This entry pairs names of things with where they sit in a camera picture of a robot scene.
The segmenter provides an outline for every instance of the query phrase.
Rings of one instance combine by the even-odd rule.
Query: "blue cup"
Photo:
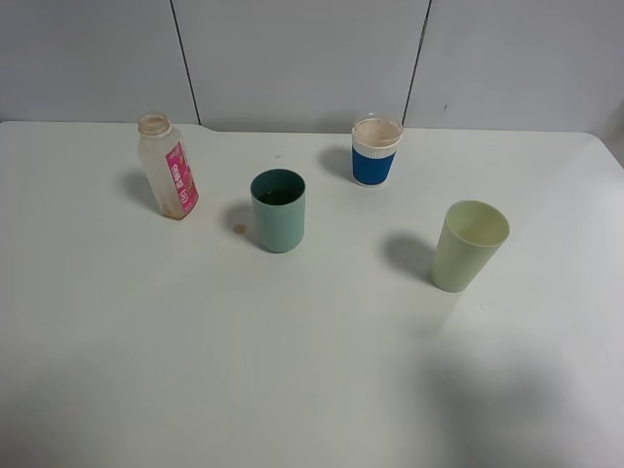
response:
[[[351,135],[353,177],[365,187],[381,185],[403,136],[402,125],[396,119],[371,113],[356,121]]]

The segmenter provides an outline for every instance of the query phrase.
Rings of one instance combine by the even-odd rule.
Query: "pink label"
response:
[[[197,203],[199,195],[195,188],[195,182],[193,181],[193,174],[191,168],[186,161],[186,154],[184,154],[184,147],[182,142],[179,141],[174,149],[172,149],[166,156],[167,164],[169,165],[169,171],[174,178],[175,188],[177,189],[177,196],[182,204],[182,208],[185,213],[191,211],[191,209]]]

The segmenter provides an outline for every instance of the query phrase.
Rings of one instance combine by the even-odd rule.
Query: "cup opening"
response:
[[[475,200],[452,205],[445,218],[452,234],[477,247],[496,247],[509,237],[507,218],[495,207]]]
[[[171,123],[163,112],[152,110],[138,118],[138,132],[146,137],[156,137],[166,132]]]
[[[252,181],[253,198],[267,206],[286,206],[296,202],[305,192],[301,175],[288,169],[272,169]]]
[[[403,126],[392,117],[370,113],[358,118],[352,130],[353,138],[374,148],[392,146],[403,135]]]

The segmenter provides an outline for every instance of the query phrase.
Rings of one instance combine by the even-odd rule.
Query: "plastic cup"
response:
[[[268,251],[288,252],[303,239],[305,182],[287,169],[273,169],[252,182],[255,228]]]
[[[353,177],[365,187],[381,185],[388,177],[403,126],[397,119],[371,113],[356,120],[353,140]]]
[[[509,236],[509,222],[484,202],[462,201],[445,216],[431,279],[443,291],[463,291]]]

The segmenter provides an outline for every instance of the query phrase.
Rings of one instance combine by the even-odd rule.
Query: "white table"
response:
[[[407,130],[366,189],[350,136],[180,128],[200,202],[175,222],[135,125],[0,125],[0,465],[622,466],[624,172],[598,140]],[[276,167],[308,190],[285,254],[250,218]],[[426,267],[460,199],[512,235],[449,294]]]

